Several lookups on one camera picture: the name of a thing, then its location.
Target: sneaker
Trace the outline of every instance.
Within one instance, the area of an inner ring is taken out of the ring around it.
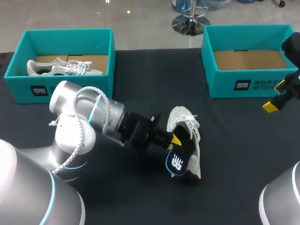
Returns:
[[[171,111],[167,131],[173,132],[180,139],[183,148],[183,150],[180,149],[179,146],[176,146],[177,150],[173,148],[166,160],[166,167],[172,177],[181,176],[187,172],[187,174],[193,174],[198,180],[201,179],[199,126],[195,116],[187,108],[177,106]],[[178,167],[176,169],[171,168],[172,166],[174,167],[174,165],[175,167],[177,166],[176,162],[178,158],[178,163],[186,168],[185,170],[181,169],[180,173],[178,173]],[[184,166],[184,160],[188,161],[186,166]]]
[[[64,61],[57,58],[50,63],[38,63],[33,60],[27,62],[29,76],[53,76],[53,75],[102,75],[96,69],[90,69],[92,62]]]

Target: white sneaker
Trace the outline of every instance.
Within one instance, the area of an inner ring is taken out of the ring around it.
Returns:
[[[175,107],[169,116],[168,124],[167,124],[167,131],[174,132],[175,135],[180,139],[181,143],[184,141],[180,134],[176,133],[176,128],[183,127],[189,137],[190,140],[194,143],[194,153],[189,158],[187,171],[190,171],[192,174],[196,175],[198,179],[201,179],[201,171],[200,171],[200,134],[199,134],[199,123],[196,121],[195,116],[183,106]],[[170,172],[172,177],[176,176],[176,174]]]
[[[38,63],[33,60],[27,62],[29,76],[52,76],[52,75],[102,75],[96,69],[90,69],[92,62],[64,61],[57,58],[50,63]]]

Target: teal box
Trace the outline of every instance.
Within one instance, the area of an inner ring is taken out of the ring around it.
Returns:
[[[108,55],[105,75],[28,76],[27,61],[38,55]],[[5,80],[19,104],[49,103],[61,81],[100,88],[113,95],[115,66],[113,30],[110,28],[26,30],[5,73]],[[45,87],[47,96],[34,96],[32,87]]]
[[[218,25],[204,29],[201,55],[212,98],[272,97],[274,86],[297,70],[284,55],[281,44],[291,34],[290,25]],[[279,50],[287,68],[219,70],[213,51]]]

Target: bar stool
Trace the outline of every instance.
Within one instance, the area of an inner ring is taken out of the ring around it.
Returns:
[[[209,13],[210,9],[196,6],[196,4],[197,0],[191,0],[191,8],[183,11],[182,15],[173,20],[172,27],[177,33],[186,36],[198,36],[203,34],[206,25],[210,25],[210,21],[203,17]],[[204,9],[205,13],[202,15],[196,14],[198,9]]]

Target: brown cardboard bottom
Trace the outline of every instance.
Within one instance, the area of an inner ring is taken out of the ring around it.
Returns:
[[[214,51],[220,70],[287,68],[278,50]]]
[[[107,72],[108,55],[39,55],[36,57],[35,61],[39,63],[50,63],[56,60],[57,58],[60,58],[64,61],[91,61],[91,69],[100,70],[104,74],[106,74]]]

